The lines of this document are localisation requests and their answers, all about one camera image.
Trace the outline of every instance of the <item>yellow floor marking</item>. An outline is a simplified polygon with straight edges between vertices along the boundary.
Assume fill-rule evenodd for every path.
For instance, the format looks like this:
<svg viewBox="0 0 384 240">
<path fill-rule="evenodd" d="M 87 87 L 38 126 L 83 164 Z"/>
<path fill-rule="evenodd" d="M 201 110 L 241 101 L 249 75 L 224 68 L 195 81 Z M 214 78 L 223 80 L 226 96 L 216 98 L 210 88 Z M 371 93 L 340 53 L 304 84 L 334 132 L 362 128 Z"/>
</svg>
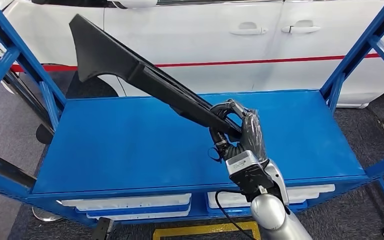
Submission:
<svg viewBox="0 0 384 240">
<path fill-rule="evenodd" d="M 254 238 L 256 240 L 261 240 L 260 231 L 255 221 L 238 222 L 237 224 L 243 230 L 251 230 Z M 155 231 L 153 232 L 152 240 L 160 240 L 161 237 L 211 234 L 211 233 L 222 233 L 222 232 L 232 232 L 232 231 L 239 231 L 232 223 L 203 225 L 203 226 L 161 228 L 161 229 L 155 229 Z"/>
</svg>

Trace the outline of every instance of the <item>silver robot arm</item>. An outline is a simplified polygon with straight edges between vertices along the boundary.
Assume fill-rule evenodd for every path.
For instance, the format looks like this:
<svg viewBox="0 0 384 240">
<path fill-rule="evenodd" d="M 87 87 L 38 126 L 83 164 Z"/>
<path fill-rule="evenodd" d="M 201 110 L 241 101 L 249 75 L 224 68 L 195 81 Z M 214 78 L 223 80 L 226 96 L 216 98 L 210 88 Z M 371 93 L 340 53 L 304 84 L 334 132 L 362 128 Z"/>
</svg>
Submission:
<svg viewBox="0 0 384 240">
<path fill-rule="evenodd" d="M 233 113 L 242 119 L 242 137 L 230 139 L 210 128 L 210 134 L 224 159 L 229 178 L 251 202 L 251 214 L 269 240 L 312 240 L 295 214 L 288 208 L 289 198 L 283 176 L 275 162 L 267 157 L 258 113 L 229 99 L 211 109 L 220 118 Z"/>
</svg>

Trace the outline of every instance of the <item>lower shelf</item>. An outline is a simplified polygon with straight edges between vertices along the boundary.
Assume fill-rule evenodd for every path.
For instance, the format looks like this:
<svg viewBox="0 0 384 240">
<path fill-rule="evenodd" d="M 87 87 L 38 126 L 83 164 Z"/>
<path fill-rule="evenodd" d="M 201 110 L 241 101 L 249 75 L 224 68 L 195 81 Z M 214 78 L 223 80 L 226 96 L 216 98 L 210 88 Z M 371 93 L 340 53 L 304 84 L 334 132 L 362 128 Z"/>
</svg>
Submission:
<svg viewBox="0 0 384 240">
<path fill-rule="evenodd" d="M 209 211 L 206 193 L 193 193 L 191 197 L 190 210 L 187 216 L 166 217 L 166 218 L 147 218 L 138 220 L 123 220 L 117 221 L 123 224 L 147 224 L 147 223 L 165 223 L 165 222 L 180 222 L 192 220 L 205 220 L 214 218 L 225 218 L 225 215 L 219 209 L 211 209 Z M 292 204 L 289 208 L 295 212 L 307 207 L 307 203 Z M 243 207 L 239 210 L 227 210 L 231 217 L 249 217 L 251 212 L 249 207 Z"/>
</svg>

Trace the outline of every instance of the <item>black wire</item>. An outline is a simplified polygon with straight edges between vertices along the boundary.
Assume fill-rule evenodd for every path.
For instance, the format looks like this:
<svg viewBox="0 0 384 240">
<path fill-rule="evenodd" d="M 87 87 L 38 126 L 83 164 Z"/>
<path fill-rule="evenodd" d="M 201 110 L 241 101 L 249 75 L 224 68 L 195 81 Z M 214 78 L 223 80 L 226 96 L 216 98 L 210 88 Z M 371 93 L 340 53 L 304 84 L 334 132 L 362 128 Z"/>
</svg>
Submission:
<svg viewBox="0 0 384 240">
<path fill-rule="evenodd" d="M 235 193 L 235 194 L 241 194 L 242 192 L 241 191 L 237 191 L 237 190 L 226 190 L 226 189 L 221 189 L 221 190 L 218 190 L 215 192 L 215 202 L 217 203 L 217 206 L 220 208 L 221 212 L 223 212 L 223 214 L 226 216 L 226 218 L 235 226 L 237 227 L 237 229 L 239 229 L 239 231 L 243 234 L 245 234 L 248 238 L 252 239 L 252 240 L 256 240 L 252 235 L 249 235 L 245 230 L 243 230 L 228 214 L 227 212 L 224 210 L 224 208 L 222 207 L 222 205 L 220 205 L 220 202 L 219 202 L 219 193 L 221 192 L 227 192 L 227 193 Z"/>
</svg>

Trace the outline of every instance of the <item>blue shelf surface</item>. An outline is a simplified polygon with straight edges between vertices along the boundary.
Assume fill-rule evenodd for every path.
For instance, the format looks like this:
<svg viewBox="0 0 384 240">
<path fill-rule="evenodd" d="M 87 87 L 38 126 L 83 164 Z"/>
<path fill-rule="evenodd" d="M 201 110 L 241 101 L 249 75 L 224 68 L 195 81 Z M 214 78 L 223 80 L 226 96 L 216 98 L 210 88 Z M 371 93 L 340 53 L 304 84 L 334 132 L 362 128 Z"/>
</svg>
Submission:
<svg viewBox="0 0 384 240">
<path fill-rule="evenodd" d="M 288 186 L 367 178 L 318 90 L 202 97 L 258 110 L 268 156 Z M 69 100 L 32 194 L 73 199 L 234 188 L 224 164 L 209 157 L 211 147 L 207 128 L 153 97 Z"/>
</svg>

